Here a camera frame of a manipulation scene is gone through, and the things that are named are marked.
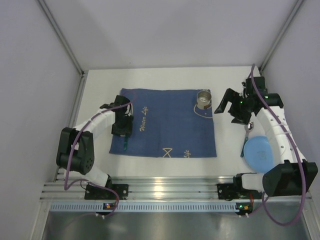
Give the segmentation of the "right frame post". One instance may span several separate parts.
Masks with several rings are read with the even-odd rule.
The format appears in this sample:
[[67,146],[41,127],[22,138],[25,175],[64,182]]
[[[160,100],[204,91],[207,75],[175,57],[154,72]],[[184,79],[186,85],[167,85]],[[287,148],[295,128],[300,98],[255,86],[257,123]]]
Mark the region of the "right frame post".
[[294,22],[295,18],[299,14],[300,10],[302,9],[305,0],[295,0],[294,5],[289,11],[287,17],[285,18],[283,24],[281,25],[279,31],[277,32],[274,40],[268,51],[266,52],[265,57],[263,58],[262,63],[259,65],[258,70],[261,75],[264,74],[264,70],[268,66],[268,63],[272,59],[273,55],[275,54],[277,48],[280,46],[283,38],[285,37],[286,33],[290,29],[292,23]]

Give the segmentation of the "black handled knife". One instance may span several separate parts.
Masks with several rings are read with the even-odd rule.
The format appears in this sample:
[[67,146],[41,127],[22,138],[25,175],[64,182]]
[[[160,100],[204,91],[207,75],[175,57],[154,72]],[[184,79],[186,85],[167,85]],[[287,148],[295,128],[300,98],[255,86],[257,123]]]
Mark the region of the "black handled knife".
[[124,136],[124,145],[123,145],[123,150],[126,151],[128,149],[128,136]]

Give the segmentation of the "blue plastic plate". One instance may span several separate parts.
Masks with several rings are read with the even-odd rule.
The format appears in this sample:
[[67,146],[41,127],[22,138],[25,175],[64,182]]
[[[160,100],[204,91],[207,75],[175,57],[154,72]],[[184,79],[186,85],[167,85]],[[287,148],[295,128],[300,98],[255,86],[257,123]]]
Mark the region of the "blue plastic plate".
[[274,167],[272,148],[266,136],[250,138],[244,145],[243,157],[256,173],[265,174]]

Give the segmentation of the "frame post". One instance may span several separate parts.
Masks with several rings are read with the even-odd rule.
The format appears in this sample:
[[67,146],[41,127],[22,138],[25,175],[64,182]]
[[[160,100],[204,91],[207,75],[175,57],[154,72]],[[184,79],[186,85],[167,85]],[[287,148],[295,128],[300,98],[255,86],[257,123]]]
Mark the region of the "frame post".
[[59,42],[62,45],[62,48],[66,52],[67,56],[71,60],[73,66],[75,67],[76,71],[79,73],[79,75],[84,74],[84,70],[82,69],[81,65],[79,64],[79,61],[77,60],[70,44],[68,43],[64,33],[62,32],[59,24],[57,23],[52,11],[50,10],[48,4],[45,0],[36,0],[36,3],[39,5],[40,9],[44,13],[46,19],[48,20],[50,26],[52,27],[55,35],[57,36]]
[[264,70],[268,66],[268,63],[272,59],[273,55],[275,54],[277,48],[280,46],[283,38],[285,37],[286,33],[290,29],[292,23],[294,22],[295,18],[299,14],[300,10],[302,9],[305,0],[295,0],[294,5],[289,11],[287,17],[285,18],[283,24],[281,25],[279,31],[277,32],[274,40],[268,51],[266,52],[265,57],[263,58],[262,63],[259,65],[258,70],[261,75],[264,74]]

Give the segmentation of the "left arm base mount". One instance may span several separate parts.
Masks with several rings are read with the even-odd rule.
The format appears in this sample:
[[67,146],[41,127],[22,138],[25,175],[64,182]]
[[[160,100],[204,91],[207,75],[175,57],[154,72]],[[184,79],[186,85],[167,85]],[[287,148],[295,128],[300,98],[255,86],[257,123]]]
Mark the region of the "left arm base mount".
[[[128,184],[113,184],[111,189],[116,192],[120,200],[126,200],[129,193]],[[85,189],[85,200],[115,200],[116,195],[109,190],[87,185]]]

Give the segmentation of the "beige cup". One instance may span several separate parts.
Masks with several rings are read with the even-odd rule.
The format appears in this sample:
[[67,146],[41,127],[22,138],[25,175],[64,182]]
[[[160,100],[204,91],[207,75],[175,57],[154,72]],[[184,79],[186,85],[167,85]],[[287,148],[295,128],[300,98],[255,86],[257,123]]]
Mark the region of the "beige cup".
[[197,93],[196,106],[200,110],[209,109],[212,106],[212,95],[208,90],[201,90]]

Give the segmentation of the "blue cloth placemat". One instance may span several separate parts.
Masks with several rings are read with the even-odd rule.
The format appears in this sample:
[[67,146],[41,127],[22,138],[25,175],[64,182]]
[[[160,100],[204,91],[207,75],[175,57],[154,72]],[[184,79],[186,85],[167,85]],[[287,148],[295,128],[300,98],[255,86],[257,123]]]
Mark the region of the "blue cloth placemat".
[[113,136],[110,154],[150,158],[217,157],[212,109],[196,107],[198,89],[126,89],[133,98],[133,129],[124,151],[124,138]]

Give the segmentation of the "aluminium rail beam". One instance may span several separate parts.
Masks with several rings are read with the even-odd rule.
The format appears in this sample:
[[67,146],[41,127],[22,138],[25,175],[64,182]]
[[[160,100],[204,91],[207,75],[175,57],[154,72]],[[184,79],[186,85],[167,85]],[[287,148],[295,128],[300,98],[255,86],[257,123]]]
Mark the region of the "aluminium rail beam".
[[[115,184],[128,185],[128,201],[217,201],[217,184],[231,184],[231,176],[218,177],[114,177]],[[55,182],[46,182],[40,194],[42,201],[80,201],[85,199],[85,190],[79,183],[64,190],[60,177]]]

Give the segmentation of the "spoon with blue handle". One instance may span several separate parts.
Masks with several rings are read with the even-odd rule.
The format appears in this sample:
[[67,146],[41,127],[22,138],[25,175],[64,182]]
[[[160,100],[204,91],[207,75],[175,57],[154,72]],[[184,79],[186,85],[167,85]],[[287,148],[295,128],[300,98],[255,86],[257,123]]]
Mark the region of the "spoon with blue handle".
[[241,158],[244,157],[244,147],[245,147],[246,142],[249,139],[250,132],[254,129],[254,122],[251,120],[247,125],[244,126],[244,129],[245,129],[245,137],[244,137],[244,141],[243,141],[243,145],[242,145],[242,149],[241,149],[241,153],[240,153]]

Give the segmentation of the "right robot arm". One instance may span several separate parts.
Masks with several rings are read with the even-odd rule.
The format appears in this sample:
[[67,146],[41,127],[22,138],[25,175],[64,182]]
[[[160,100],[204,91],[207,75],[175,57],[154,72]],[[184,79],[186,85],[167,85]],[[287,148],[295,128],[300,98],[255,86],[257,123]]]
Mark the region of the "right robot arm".
[[234,183],[241,190],[264,192],[270,197],[302,195],[309,190],[318,167],[296,146],[280,95],[269,93],[261,76],[247,78],[242,85],[242,93],[228,88],[214,112],[223,113],[231,103],[228,113],[232,123],[244,126],[255,115],[270,144],[273,161],[266,171],[255,168],[254,173],[237,174]]

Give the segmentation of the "left frame post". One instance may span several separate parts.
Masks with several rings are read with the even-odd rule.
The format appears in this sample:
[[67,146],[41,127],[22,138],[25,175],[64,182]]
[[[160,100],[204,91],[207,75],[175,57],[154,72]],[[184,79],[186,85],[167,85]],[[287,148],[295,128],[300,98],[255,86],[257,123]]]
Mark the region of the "left frame post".
[[40,9],[44,13],[46,19],[48,20],[50,26],[52,27],[55,35],[57,36],[59,42],[62,45],[62,48],[66,52],[67,56],[71,60],[73,66],[75,67],[76,71],[79,73],[79,75],[84,74],[84,70],[82,69],[81,65],[79,64],[79,61],[77,60],[70,44],[68,43],[64,33],[62,32],[59,24],[57,23],[52,11],[50,10],[48,4],[45,0],[36,0],[36,3],[39,5]]

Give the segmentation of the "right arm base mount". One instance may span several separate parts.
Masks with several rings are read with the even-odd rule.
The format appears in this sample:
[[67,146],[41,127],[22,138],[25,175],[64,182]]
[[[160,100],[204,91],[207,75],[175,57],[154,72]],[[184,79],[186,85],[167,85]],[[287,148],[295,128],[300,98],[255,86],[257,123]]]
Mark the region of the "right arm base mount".
[[256,190],[242,189],[235,186],[233,183],[218,183],[216,187],[219,200],[250,200],[251,198],[256,200],[262,198],[261,192]]

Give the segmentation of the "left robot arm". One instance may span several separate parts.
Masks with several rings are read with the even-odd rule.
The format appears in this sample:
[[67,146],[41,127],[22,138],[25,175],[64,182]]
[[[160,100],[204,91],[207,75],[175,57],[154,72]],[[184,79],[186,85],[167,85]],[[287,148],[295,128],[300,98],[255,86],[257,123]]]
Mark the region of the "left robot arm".
[[123,95],[117,95],[110,104],[103,104],[89,119],[75,127],[65,127],[60,133],[56,164],[66,170],[64,190],[73,184],[86,181],[90,185],[110,189],[110,175],[100,170],[95,163],[95,139],[105,129],[111,134],[124,138],[124,149],[133,132],[133,103]]

